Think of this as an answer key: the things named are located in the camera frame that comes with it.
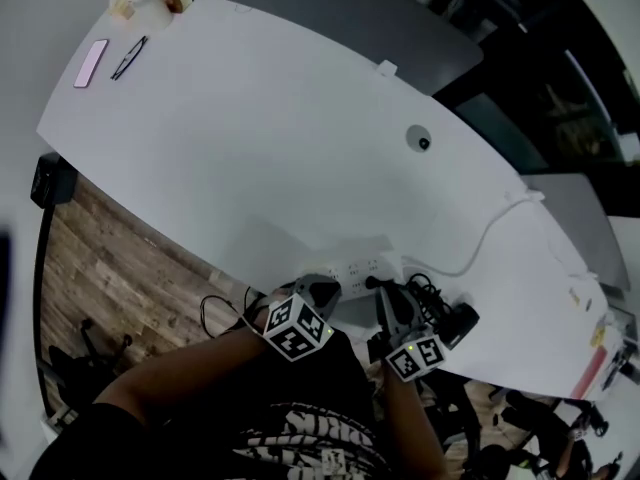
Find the pink phone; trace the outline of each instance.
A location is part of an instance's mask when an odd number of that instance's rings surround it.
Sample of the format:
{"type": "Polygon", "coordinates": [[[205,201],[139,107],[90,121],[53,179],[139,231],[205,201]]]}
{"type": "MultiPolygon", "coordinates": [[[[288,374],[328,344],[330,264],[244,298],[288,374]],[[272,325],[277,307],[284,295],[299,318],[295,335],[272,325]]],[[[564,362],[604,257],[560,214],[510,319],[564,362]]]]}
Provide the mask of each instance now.
{"type": "Polygon", "coordinates": [[[87,53],[87,56],[82,63],[82,67],[80,68],[80,72],[76,77],[76,81],[73,84],[74,87],[77,89],[84,89],[89,85],[107,44],[109,44],[108,39],[98,39],[91,45],[91,49],[89,50],[89,53],[87,53]]]}

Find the black cable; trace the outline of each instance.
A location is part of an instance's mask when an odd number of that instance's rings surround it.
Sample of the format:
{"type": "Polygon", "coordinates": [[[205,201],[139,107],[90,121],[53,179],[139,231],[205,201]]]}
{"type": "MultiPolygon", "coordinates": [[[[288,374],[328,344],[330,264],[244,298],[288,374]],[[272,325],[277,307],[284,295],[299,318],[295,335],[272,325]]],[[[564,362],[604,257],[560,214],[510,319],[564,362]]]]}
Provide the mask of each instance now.
{"type": "MultiPolygon", "coordinates": [[[[247,310],[246,310],[247,294],[249,293],[249,290],[250,290],[250,289],[251,289],[251,288],[247,288],[247,291],[246,291],[246,292],[245,292],[245,294],[244,294],[244,296],[245,296],[245,299],[244,299],[244,300],[245,300],[245,313],[247,312],[247,310]]],[[[252,323],[251,323],[251,322],[249,322],[249,320],[247,320],[247,318],[245,317],[245,313],[240,313],[240,312],[238,312],[238,310],[233,306],[233,304],[231,303],[231,301],[230,301],[230,300],[227,300],[227,299],[225,299],[224,297],[220,297],[219,295],[206,295],[206,296],[205,296],[205,297],[203,297],[203,299],[200,301],[200,325],[202,326],[202,329],[203,329],[203,330],[204,330],[204,332],[207,334],[207,336],[209,336],[209,337],[210,337],[210,338],[212,338],[212,339],[215,339],[215,338],[216,338],[216,336],[214,336],[213,334],[211,334],[211,333],[209,332],[209,330],[207,329],[207,323],[206,323],[206,318],[205,318],[205,314],[204,314],[204,306],[205,306],[205,304],[206,304],[206,302],[207,302],[207,300],[208,300],[208,299],[217,299],[217,300],[221,300],[221,301],[222,301],[222,302],[224,302],[227,306],[229,306],[229,307],[233,310],[233,312],[234,312],[236,315],[238,315],[238,317],[239,317],[238,322],[237,322],[233,327],[231,327],[230,329],[227,329],[227,331],[225,331],[225,333],[226,333],[226,332],[228,332],[228,331],[230,331],[230,330],[234,330],[234,328],[236,328],[236,325],[238,325],[238,324],[239,324],[239,321],[240,321],[240,320],[242,320],[242,321],[244,321],[244,323],[245,323],[247,326],[251,327],[251,328],[253,329],[253,331],[254,331],[254,332],[256,332],[256,333],[258,333],[258,334],[262,335],[262,329],[259,329],[258,327],[256,327],[256,326],[252,325],[252,323]]],[[[262,297],[258,297],[258,298],[257,298],[256,300],[254,300],[251,304],[252,304],[252,305],[253,305],[253,304],[256,304],[258,301],[260,301],[260,300],[262,300],[262,299],[264,299],[264,296],[262,296],[262,297]]],[[[263,310],[263,309],[265,309],[265,308],[268,308],[268,307],[269,307],[268,305],[258,306],[254,311],[251,311],[251,315],[256,315],[256,316],[257,316],[257,315],[260,313],[260,311],[261,311],[261,310],[263,310]]]]}
{"type": "Polygon", "coordinates": [[[210,338],[215,339],[216,337],[215,337],[213,334],[211,334],[211,333],[209,332],[209,330],[207,329],[207,324],[206,324],[206,321],[205,321],[205,315],[204,315],[204,305],[205,305],[205,303],[207,302],[207,300],[209,300],[209,299],[217,299],[217,300],[221,300],[221,301],[222,301],[222,302],[224,302],[227,306],[229,306],[229,307],[234,311],[234,313],[236,313],[236,314],[237,314],[237,315],[239,315],[239,316],[242,316],[242,315],[240,315],[240,313],[238,313],[238,310],[237,310],[236,308],[234,308],[234,307],[233,307],[233,304],[231,304],[231,301],[229,301],[229,300],[225,299],[224,297],[220,297],[220,296],[218,296],[218,295],[206,295],[206,296],[202,299],[202,301],[200,301],[200,325],[202,325],[202,329],[204,330],[204,332],[205,332],[205,333],[207,333],[207,336],[209,336],[210,338]]]}
{"type": "Polygon", "coordinates": [[[441,290],[435,287],[427,275],[421,272],[413,274],[407,282],[407,287],[418,300],[423,316],[434,327],[436,327],[438,323],[442,323],[446,315],[450,315],[453,311],[451,306],[442,299],[440,295],[441,290]],[[415,281],[415,279],[424,279],[426,284],[421,285],[415,281]],[[437,311],[438,314],[433,314],[432,311],[434,310],[437,311]]]}
{"type": "Polygon", "coordinates": [[[247,286],[247,291],[244,292],[244,312],[247,312],[247,295],[249,295],[249,291],[251,290],[251,286],[247,286]]]}

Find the sticker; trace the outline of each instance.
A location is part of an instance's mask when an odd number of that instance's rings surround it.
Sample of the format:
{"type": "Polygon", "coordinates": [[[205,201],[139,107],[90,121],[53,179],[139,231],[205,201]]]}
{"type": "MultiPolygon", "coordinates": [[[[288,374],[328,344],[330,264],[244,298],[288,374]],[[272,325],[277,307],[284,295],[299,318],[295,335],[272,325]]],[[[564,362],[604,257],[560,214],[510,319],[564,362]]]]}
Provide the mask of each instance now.
{"type": "Polygon", "coordinates": [[[431,368],[432,366],[444,361],[444,355],[442,354],[442,350],[440,350],[435,338],[425,338],[417,341],[416,344],[418,345],[418,350],[420,351],[420,355],[422,356],[422,359],[424,359],[424,364],[427,365],[427,368],[431,368]]]}
{"type": "Polygon", "coordinates": [[[272,331],[276,327],[288,322],[291,317],[292,305],[293,297],[287,299],[280,307],[271,311],[271,314],[269,315],[269,323],[267,324],[265,332],[272,331]]]}
{"type": "Polygon", "coordinates": [[[309,333],[309,336],[320,343],[322,332],[324,331],[324,322],[306,304],[302,305],[298,323],[309,333]]]}
{"type": "Polygon", "coordinates": [[[595,331],[593,331],[593,336],[591,336],[592,347],[595,348],[602,345],[602,342],[604,341],[605,331],[606,331],[606,328],[604,326],[596,327],[595,331]]]}
{"type": "Polygon", "coordinates": [[[270,340],[291,360],[297,359],[310,350],[315,350],[311,342],[295,327],[290,327],[280,334],[272,336],[270,340]]]}
{"type": "Polygon", "coordinates": [[[580,306],[580,297],[578,297],[578,294],[573,288],[569,289],[569,295],[571,295],[571,298],[573,299],[573,302],[576,303],[576,306],[580,306]]]}
{"type": "Polygon", "coordinates": [[[418,363],[416,363],[409,352],[404,349],[400,350],[396,355],[389,357],[389,362],[404,381],[420,371],[418,363]]]}

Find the power outlet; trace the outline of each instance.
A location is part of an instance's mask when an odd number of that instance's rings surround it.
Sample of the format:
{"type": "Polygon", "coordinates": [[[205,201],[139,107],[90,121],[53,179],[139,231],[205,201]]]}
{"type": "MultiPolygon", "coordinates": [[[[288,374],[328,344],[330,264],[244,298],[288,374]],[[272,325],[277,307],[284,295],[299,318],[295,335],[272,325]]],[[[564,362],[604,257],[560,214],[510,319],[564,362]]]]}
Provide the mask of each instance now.
{"type": "Polygon", "coordinates": [[[366,287],[366,280],[369,276],[385,280],[396,277],[393,265],[382,256],[357,261],[330,261],[313,271],[338,281],[342,287],[342,300],[358,299],[374,293],[374,290],[369,290],[366,287]]]}

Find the floor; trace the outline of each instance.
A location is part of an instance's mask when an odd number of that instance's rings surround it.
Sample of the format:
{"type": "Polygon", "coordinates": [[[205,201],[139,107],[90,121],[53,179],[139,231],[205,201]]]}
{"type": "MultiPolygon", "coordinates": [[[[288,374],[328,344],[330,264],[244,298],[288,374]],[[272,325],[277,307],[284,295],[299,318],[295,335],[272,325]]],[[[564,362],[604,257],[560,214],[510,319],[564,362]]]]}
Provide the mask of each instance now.
{"type": "MultiPolygon", "coordinates": [[[[185,251],[79,177],[73,200],[56,207],[44,266],[41,304],[43,359],[55,345],[73,357],[87,355],[80,323],[91,318],[90,330],[99,352],[115,351],[123,336],[133,344],[119,370],[169,350],[207,339],[199,321],[199,304],[208,294],[223,296],[242,308],[247,286],[185,251]]],[[[235,323],[224,304],[206,309],[209,331],[217,335],[235,323]]],[[[376,365],[368,369],[376,377],[376,365]]],[[[57,387],[46,381],[53,410],[61,406],[57,387]]],[[[483,427],[481,446],[513,448],[526,433],[501,423],[494,427],[496,408],[488,394],[493,386],[471,381],[469,398],[483,427]]],[[[425,405],[432,403],[428,391],[425,405]]],[[[462,472],[466,443],[447,452],[453,478],[462,472]]]]}

